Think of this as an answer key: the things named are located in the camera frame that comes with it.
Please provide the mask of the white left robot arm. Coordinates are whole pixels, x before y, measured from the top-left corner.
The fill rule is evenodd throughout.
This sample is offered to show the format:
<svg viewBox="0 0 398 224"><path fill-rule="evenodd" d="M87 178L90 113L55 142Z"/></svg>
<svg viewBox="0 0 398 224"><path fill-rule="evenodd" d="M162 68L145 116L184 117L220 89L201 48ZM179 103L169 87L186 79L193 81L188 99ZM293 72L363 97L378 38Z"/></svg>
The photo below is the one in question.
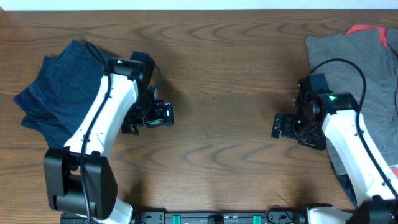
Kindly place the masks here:
<svg viewBox="0 0 398 224"><path fill-rule="evenodd" d="M174 124L173 107L150 86L157 65L149 55L111 58L79 128L61 149L44 157L49 207L75 214L82 223L131 223L133 207L118 198L109 157L118 133Z"/></svg>

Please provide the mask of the navy blue shorts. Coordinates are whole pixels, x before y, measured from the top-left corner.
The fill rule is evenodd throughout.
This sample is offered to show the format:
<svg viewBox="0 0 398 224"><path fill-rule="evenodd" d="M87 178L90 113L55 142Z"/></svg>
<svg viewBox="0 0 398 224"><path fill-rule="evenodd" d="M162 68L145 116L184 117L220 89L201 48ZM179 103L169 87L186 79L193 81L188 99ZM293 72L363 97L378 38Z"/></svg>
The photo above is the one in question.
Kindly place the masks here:
<svg viewBox="0 0 398 224"><path fill-rule="evenodd" d="M97 95L103 64L76 40L54 59L34 93L73 135Z"/></svg>

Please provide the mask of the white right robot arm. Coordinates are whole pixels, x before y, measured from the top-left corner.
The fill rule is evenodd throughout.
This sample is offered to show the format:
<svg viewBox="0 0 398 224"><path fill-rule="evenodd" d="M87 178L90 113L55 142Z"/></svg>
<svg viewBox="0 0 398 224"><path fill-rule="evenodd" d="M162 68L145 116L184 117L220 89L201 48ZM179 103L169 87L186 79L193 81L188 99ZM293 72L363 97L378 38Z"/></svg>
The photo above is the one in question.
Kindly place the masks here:
<svg viewBox="0 0 398 224"><path fill-rule="evenodd" d="M277 113L271 136L322 150L330 141L347 172L357 209L307 207L296 223L397 223L397 177L389 168L349 93L324 93L296 102L297 114Z"/></svg>

